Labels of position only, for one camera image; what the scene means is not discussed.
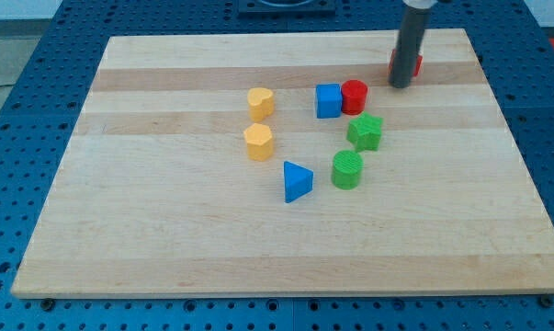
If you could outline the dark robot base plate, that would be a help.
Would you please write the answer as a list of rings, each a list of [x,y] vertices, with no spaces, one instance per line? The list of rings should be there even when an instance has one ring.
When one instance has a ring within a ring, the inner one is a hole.
[[[237,0],[240,17],[259,15],[334,14],[335,0]]]

